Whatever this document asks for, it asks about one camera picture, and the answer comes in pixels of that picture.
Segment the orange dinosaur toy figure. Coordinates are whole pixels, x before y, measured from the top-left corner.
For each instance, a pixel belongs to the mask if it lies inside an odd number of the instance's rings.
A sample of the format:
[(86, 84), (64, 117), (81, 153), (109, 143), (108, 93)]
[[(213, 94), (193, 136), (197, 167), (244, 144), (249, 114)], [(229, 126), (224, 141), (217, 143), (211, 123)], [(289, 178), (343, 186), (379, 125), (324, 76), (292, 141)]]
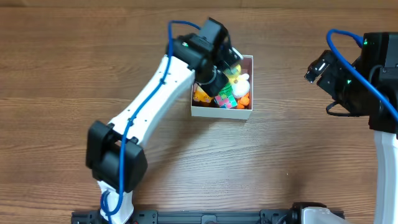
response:
[(194, 85), (192, 95), (193, 106), (210, 107), (213, 103), (213, 97), (210, 97), (200, 86)]

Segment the green round toy disc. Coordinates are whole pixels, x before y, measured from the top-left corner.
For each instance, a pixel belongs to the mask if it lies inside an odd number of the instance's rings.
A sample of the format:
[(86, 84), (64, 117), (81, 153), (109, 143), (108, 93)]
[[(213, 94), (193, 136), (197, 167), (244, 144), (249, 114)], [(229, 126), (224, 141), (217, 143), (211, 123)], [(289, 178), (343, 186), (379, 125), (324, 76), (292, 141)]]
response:
[(218, 93), (220, 95), (220, 97), (222, 98), (229, 98), (230, 96), (233, 95), (233, 88), (230, 84), (230, 82), (228, 82)]

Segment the colourful puzzle cube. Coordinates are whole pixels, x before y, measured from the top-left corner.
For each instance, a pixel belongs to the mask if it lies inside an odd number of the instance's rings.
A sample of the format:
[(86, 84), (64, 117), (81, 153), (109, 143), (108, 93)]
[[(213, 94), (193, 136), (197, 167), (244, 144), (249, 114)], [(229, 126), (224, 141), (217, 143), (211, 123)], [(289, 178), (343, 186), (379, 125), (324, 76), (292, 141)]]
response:
[(233, 109), (238, 105), (233, 95), (217, 95), (214, 100), (220, 108)]

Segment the white yellow duck plush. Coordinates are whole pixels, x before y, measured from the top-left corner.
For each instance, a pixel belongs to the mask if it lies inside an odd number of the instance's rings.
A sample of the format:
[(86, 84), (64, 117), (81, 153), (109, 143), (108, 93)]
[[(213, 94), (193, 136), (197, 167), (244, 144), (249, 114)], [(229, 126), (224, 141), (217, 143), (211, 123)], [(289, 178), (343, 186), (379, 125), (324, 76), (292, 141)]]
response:
[(239, 110), (246, 109), (250, 103), (249, 93), (251, 90), (250, 76), (247, 70), (242, 70), (241, 66), (237, 65), (226, 69), (224, 74), (228, 77), (232, 87), (232, 95), (237, 102), (236, 108)]

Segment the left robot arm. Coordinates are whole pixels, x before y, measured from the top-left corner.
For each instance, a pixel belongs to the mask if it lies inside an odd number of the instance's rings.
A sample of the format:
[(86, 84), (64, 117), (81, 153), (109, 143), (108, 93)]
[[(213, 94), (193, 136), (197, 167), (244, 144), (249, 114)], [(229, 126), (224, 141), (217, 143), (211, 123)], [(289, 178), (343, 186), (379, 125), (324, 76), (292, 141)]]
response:
[(167, 51), (144, 89), (107, 124), (88, 130), (86, 166), (101, 189), (95, 223), (127, 223), (134, 213), (132, 192), (147, 170), (150, 136), (174, 101), (197, 83), (208, 96), (227, 84), (222, 54), (230, 43), (226, 27), (209, 18), (198, 33), (173, 37), (168, 23)]

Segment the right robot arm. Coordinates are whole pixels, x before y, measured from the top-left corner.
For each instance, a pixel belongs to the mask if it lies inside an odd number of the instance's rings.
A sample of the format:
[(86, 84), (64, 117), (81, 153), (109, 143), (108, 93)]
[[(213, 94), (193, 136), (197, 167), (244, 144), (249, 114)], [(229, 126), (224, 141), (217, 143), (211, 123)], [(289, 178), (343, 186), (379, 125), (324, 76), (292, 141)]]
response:
[[(361, 55), (349, 63), (332, 41), (333, 34), (351, 37)], [(369, 118), (377, 153), (377, 193), (375, 223), (397, 223), (397, 33), (369, 32), (356, 35), (331, 29), (329, 46), (308, 66), (305, 79), (327, 92), (346, 113), (338, 117)]]

